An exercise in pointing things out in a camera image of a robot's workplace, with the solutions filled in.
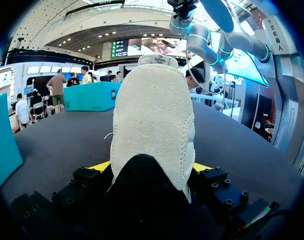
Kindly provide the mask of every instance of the person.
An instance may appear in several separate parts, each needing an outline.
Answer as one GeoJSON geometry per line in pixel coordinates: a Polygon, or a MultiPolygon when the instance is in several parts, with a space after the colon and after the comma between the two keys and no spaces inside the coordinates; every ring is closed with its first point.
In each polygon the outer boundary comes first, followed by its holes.
{"type": "Polygon", "coordinates": [[[52,111],[55,110],[54,104],[53,104],[53,97],[51,96],[51,92],[47,91],[46,94],[46,104],[47,104],[47,115],[51,116],[52,115],[52,111]]]}
{"type": "MultiPolygon", "coordinates": [[[[199,84],[205,83],[203,75],[196,68],[192,67],[191,72],[193,73],[195,79],[199,84]]],[[[206,94],[205,91],[195,82],[189,70],[186,71],[185,77],[190,93],[201,94],[202,92],[204,92],[204,94],[206,94]]]]}
{"type": "Polygon", "coordinates": [[[82,66],[81,71],[82,71],[82,75],[83,75],[82,85],[90,84],[92,82],[92,78],[88,74],[88,66],[82,66]]]}
{"type": "Polygon", "coordinates": [[[72,77],[67,81],[67,87],[79,85],[80,82],[76,78],[76,74],[74,72],[71,73],[72,77]]]}
{"type": "Polygon", "coordinates": [[[28,103],[25,99],[23,99],[22,94],[17,94],[17,103],[15,106],[15,115],[18,125],[20,124],[20,120],[23,122],[21,123],[23,127],[27,127],[27,123],[30,120],[30,115],[22,114],[22,109],[28,108],[28,103]]]}
{"type": "Polygon", "coordinates": [[[55,113],[59,112],[59,104],[61,110],[64,109],[64,86],[63,84],[67,83],[65,77],[62,74],[62,69],[57,71],[57,74],[53,76],[49,82],[46,84],[48,90],[53,88],[53,103],[55,106],[55,113]]]}
{"type": "Polygon", "coordinates": [[[107,72],[106,76],[103,77],[103,80],[102,80],[102,81],[103,81],[103,82],[110,82],[110,81],[112,80],[111,75],[112,75],[112,71],[109,70],[109,71],[107,72]]]}
{"type": "Polygon", "coordinates": [[[94,80],[95,80],[95,79],[94,79],[94,77],[93,77],[93,73],[92,73],[91,71],[89,71],[88,74],[91,76],[92,83],[94,83],[94,80]]]}
{"type": "Polygon", "coordinates": [[[118,72],[116,73],[116,77],[115,77],[115,79],[114,79],[114,82],[116,82],[116,83],[121,83],[121,82],[122,82],[122,79],[121,79],[121,72],[120,72],[120,71],[118,71],[118,72]]]}
{"type": "MultiPolygon", "coordinates": [[[[38,103],[42,103],[42,97],[38,95],[38,91],[37,89],[34,89],[33,93],[32,93],[33,97],[31,99],[31,107],[33,107],[35,104],[38,104],[38,103]]],[[[40,107],[40,108],[36,108],[35,111],[34,109],[32,108],[31,109],[31,115],[30,115],[30,118],[31,118],[31,121],[33,121],[33,119],[35,119],[35,117],[33,116],[34,114],[36,115],[39,115],[41,114],[43,111],[44,111],[44,117],[47,118],[47,109],[46,109],[46,105],[44,104],[43,105],[43,108],[40,107]]]]}

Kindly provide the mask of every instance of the teal counter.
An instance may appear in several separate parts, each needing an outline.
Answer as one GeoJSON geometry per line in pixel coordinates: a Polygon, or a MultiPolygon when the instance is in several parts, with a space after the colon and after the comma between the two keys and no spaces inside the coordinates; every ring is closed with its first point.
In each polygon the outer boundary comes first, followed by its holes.
{"type": "Polygon", "coordinates": [[[8,117],[7,94],[0,95],[0,186],[23,164],[8,117]]]}
{"type": "Polygon", "coordinates": [[[64,88],[66,111],[104,112],[115,106],[119,82],[95,82],[64,88]]]}

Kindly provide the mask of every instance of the white shirt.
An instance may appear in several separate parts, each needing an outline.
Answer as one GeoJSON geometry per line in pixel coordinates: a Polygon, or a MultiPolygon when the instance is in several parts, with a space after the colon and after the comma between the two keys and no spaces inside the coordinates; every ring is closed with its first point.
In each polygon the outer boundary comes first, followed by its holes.
{"type": "Polygon", "coordinates": [[[28,108],[28,103],[26,100],[22,99],[19,100],[16,103],[16,107],[15,107],[15,115],[18,117],[18,119],[20,120],[21,123],[25,124],[29,121],[30,119],[30,115],[29,115],[29,109],[26,112],[22,112],[22,109],[24,108],[28,108]]]}
{"type": "Polygon", "coordinates": [[[83,76],[82,85],[83,84],[90,84],[92,82],[91,76],[87,73],[83,76]]]}

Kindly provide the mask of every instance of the shorts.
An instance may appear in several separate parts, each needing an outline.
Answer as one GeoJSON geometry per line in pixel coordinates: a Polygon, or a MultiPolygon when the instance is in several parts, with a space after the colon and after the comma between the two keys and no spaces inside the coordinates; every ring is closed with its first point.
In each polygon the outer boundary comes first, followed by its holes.
{"type": "Polygon", "coordinates": [[[64,95],[53,96],[53,104],[54,104],[54,106],[58,105],[58,101],[60,102],[60,104],[64,104],[64,95]]]}

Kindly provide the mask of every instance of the man in white shirt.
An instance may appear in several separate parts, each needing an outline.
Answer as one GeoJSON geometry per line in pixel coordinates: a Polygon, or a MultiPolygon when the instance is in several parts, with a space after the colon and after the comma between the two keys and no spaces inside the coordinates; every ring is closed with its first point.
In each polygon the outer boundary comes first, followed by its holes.
{"type": "Polygon", "coordinates": [[[92,78],[88,74],[88,66],[82,66],[81,71],[82,71],[82,75],[83,75],[82,85],[83,84],[91,84],[92,83],[92,78]]]}
{"type": "Polygon", "coordinates": [[[17,123],[18,125],[21,123],[24,127],[27,127],[27,123],[31,119],[30,110],[25,109],[28,108],[28,103],[26,100],[23,99],[21,93],[17,95],[17,100],[18,102],[16,103],[15,106],[15,115],[16,115],[17,123]]]}

